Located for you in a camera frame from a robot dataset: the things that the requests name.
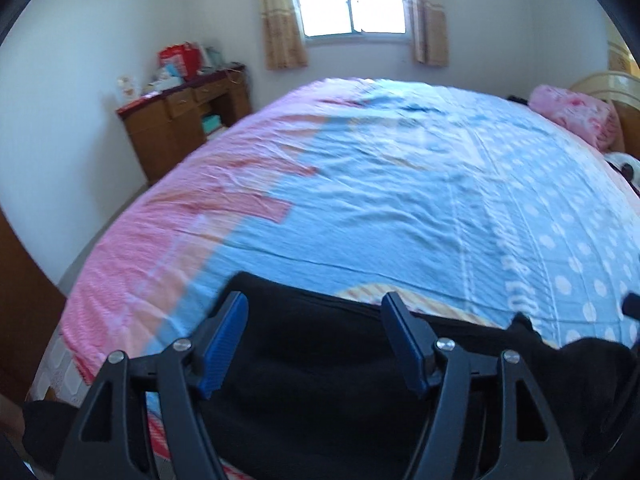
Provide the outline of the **blue pink patterned bedsheet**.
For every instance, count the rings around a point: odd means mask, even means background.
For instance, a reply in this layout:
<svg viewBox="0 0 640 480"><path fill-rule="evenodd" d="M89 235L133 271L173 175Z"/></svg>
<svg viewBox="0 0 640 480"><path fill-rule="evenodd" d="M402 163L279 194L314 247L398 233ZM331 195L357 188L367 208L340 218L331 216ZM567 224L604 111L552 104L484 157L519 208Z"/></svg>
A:
<svg viewBox="0 0 640 480"><path fill-rule="evenodd" d="M61 327L90 387L198 325L236 274L505 328L639 349L639 199L527 107L328 79L204 144L96 245Z"/></svg>

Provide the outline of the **white pillow with dark dots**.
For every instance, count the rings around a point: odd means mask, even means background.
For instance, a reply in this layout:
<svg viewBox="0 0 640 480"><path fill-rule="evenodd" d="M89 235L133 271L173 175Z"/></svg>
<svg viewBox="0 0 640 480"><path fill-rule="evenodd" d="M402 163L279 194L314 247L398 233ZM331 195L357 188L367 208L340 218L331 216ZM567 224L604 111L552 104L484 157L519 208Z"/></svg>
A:
<svg viewBox="0 0 640 480"><path fill-rule="evenodd" d="M611 152L604 155L608 164L628 182L636 194L640 193L640 162L622 152Z"/></svg>

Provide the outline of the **brown wooden desk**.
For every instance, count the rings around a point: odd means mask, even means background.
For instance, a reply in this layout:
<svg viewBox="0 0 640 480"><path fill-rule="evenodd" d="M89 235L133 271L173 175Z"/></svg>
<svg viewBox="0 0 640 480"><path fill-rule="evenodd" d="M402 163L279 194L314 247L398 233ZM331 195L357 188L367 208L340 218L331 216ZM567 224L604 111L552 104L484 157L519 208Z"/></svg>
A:
<svg viewBox="0 0 640 480"><path fill-rule="evenodd" d="M119 107L118 118L149 185L155 184L207 141L203 119L231 127L252 114L246 66L232 63Z"/></svg>

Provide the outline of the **pink floral folded quilt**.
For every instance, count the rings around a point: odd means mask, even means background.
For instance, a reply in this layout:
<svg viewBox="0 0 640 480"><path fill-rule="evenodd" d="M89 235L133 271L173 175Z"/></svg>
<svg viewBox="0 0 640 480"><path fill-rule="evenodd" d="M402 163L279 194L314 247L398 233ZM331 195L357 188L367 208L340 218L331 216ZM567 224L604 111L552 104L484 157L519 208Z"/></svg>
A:
<svg viewBox="0 0 640 480"><path fill-rule="evenodd" d="M543 84L530 94L528 107L602 153L622 140L615 107L588 94Z"/></svg>

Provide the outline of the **teal box under desk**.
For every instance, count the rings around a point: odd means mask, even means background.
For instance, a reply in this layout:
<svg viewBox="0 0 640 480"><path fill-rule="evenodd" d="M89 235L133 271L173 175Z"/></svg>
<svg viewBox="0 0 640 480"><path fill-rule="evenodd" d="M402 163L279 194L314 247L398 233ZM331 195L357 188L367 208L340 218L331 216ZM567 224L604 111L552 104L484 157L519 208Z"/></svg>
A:
<svg viewBox="0 0 640 480"><path fill-rule="evenodd" d="M206 136L222 127L221 118L218 115L208 115L202 118L202 127Z"/></svg>

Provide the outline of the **white floral gift bag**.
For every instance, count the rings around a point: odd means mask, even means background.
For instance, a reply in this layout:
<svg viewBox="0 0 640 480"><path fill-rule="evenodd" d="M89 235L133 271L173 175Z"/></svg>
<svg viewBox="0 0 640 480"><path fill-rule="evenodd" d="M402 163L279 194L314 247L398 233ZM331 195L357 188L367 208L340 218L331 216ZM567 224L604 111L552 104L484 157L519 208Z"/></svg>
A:
<svg viewBox="0 0 640 480"><path fill-rule="evenodd" d="M117 78L118 99L121 106L137 101L140 98L140 88L136 78L122 75Z"/></svg>

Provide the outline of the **beige wooden headboard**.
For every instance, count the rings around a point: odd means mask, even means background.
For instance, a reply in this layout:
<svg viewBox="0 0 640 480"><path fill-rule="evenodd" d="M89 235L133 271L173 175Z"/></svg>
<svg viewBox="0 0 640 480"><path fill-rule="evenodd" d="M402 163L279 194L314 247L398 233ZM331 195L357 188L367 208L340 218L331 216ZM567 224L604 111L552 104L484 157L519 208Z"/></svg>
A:
<svg viewBox="0 0 640 480"><path fill-rule="evenodd" d="M618 70L607 70L591 74L570 88L615 107L623 130L623 140L617 142L614 150L639 158L639 78Z"/></svg>

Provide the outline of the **tissue box on desk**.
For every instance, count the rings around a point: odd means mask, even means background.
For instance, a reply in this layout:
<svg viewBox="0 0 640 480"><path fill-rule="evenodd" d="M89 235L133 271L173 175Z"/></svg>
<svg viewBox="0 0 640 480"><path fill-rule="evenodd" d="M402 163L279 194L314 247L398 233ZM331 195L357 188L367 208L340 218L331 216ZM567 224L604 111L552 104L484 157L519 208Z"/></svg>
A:
<svg viewBox="0 0 640 480"><path fill-rule="evenodd" d="M172 88L179 87L183 84L180 76L173 75L166 68L161 68L153 81L148 84L148 90L151 92L163 92Z"/></svg>

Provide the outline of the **red gift bag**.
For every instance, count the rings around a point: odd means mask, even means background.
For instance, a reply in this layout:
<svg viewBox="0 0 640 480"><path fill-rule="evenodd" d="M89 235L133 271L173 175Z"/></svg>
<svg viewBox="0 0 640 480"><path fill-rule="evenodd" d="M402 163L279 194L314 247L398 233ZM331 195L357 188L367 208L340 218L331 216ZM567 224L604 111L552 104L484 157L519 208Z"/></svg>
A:
<svg viewBox="0 0 640 480"><path fill-rule="evenodd" d="M201 53L194 42L184 42L163 48L158 52L160 66L171 65L183 79L194 78L201 68Z"/></svg>

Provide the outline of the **left beige curtain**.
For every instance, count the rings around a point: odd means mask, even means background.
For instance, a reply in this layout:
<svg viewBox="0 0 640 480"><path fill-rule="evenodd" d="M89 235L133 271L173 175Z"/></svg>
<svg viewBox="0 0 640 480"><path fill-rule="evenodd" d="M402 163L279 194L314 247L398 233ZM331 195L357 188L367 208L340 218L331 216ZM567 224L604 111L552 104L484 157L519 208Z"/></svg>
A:
<svg viewBox="0 0 640 480"><path fill-rule="evenodd" d="M268 70L306 67L308 55L295 0L260 0L260 18Z"/></svg>

